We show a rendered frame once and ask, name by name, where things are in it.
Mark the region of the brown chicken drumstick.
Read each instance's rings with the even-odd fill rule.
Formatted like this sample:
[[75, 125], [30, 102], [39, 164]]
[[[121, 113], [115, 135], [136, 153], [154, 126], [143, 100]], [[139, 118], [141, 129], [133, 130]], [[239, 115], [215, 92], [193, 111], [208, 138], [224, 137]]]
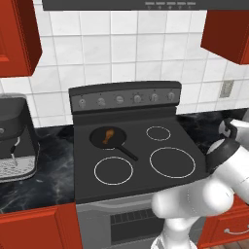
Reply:
[[105, 133], [105, 138], [104, 138], [104, 140], [102, 141], [102, 143], [103, 143], [103, 144], [107, 144], [108, 141], [114, 136], [114, 134], [115, 134], [115, 131], [114, 131], [113, 128], [108, 129], [108, 130], [106, 131], [106, 133]]

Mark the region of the black frying pan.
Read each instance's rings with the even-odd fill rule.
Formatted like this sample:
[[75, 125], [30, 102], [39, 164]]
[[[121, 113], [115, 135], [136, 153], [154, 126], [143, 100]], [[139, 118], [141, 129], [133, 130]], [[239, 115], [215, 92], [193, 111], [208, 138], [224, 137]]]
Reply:
[[[102, 141], [105, 138], [105, 133], [108, 129], [113, 128], [115, 131], [114, 136], [108, 141], [107, 144], [103, 144]], [[126, 141], [126, 133], [119, 127], [116, 126], [102, 126], [96, 128], [89, 136], [91, 144], [99, 149], [103, 150], [114, 150], [118, 149], [132, 160], [138, 161], [138, 157], [135, 156], [131, 151], [124, 147]]]

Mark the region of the dark grey stove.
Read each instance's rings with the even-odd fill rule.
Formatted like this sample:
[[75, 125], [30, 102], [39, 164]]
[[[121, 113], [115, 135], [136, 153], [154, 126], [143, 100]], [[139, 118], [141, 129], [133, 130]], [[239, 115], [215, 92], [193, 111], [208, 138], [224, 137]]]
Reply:
[[[173, 101], [167, 95], [173, 92]], [[141, 103], [133, 102], [134, 94]], [[152, 93], [159, 96], [151, 101]], [[175, 81], [101, 84], [69, 91], [74, 125], [74, 191], [94, 194], [155, 189], [155, 193], [206, 177], [205, 158], [176, 120], [181, 85]], [[118, 104], [116, 97], [124, 98]], [[106, 102], [104, 107], [97, 103]], [[79, 100], [87, 103], [82, 109]], [[91, 144], [90, 134], [102, 126], [126, 133], [124, 147], [138, 157], [132, 160], [118, 149], [103, 150]]]

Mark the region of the grey oven door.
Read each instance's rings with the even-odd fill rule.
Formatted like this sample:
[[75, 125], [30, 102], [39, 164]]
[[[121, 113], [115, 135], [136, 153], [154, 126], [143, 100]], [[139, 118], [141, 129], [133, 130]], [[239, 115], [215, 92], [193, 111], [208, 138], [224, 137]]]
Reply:
[[152, 211], [155, 189], [94, 194], [75, 191], [84, 249], [151, 249], [164, 220]]

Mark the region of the black coffee machine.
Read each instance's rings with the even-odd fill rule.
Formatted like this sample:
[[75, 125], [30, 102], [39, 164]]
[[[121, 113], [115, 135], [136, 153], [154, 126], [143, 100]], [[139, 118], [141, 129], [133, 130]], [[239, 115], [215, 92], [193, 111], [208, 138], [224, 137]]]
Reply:
[[39, 152], [26, 96], [0, 94], [0, 183], [32, 177], [37, 171]]

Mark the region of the dark grey range hood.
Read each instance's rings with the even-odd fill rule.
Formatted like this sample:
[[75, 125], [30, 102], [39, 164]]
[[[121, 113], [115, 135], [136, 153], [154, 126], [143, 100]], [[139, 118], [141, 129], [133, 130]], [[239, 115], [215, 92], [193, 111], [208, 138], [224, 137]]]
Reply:
[[249, 10], [249, 0], [42, 0], [45, 11]]

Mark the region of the red base cupboard door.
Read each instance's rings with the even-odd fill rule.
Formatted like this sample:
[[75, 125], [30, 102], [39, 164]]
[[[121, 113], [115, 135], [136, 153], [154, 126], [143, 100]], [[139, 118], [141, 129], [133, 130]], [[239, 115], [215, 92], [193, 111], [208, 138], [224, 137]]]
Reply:
[[75, 203], [0, 214], [0, 249], [83, 249]]

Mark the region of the red drawer front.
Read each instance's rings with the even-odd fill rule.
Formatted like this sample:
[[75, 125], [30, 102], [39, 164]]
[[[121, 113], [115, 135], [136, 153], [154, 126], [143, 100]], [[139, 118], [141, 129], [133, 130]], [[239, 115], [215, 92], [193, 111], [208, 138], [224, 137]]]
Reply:
[[224, 229], [227, 228], [231, 231], [246, 231], [249, 229], [249, 204], [246, 204], [237, 195], [233, 196], [233, 205], [229, 211], [206, 218], [197, 248], [205, 249], [249, 239], [249, 232], [242, 235], [231, 235], [224, 233]]

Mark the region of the grey wall socket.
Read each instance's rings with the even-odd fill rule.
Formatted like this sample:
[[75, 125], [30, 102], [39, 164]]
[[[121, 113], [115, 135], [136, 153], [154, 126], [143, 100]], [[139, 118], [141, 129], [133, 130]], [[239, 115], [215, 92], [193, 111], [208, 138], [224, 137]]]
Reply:
[[231, 95], [231, 90], [233, 87], [234, 80], [223, 81], [220, 97], [227, 98]]

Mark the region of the red wall cupboard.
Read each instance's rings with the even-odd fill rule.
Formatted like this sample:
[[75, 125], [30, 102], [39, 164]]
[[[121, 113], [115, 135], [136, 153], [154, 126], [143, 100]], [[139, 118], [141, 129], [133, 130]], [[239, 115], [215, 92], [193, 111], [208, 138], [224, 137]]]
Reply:
[[249, 65], [249, 10], [210, 10], [200, 46], [236, 64]]
[[42, 55], [32, 0], [0, 0], [0, 78], [31, 76]]

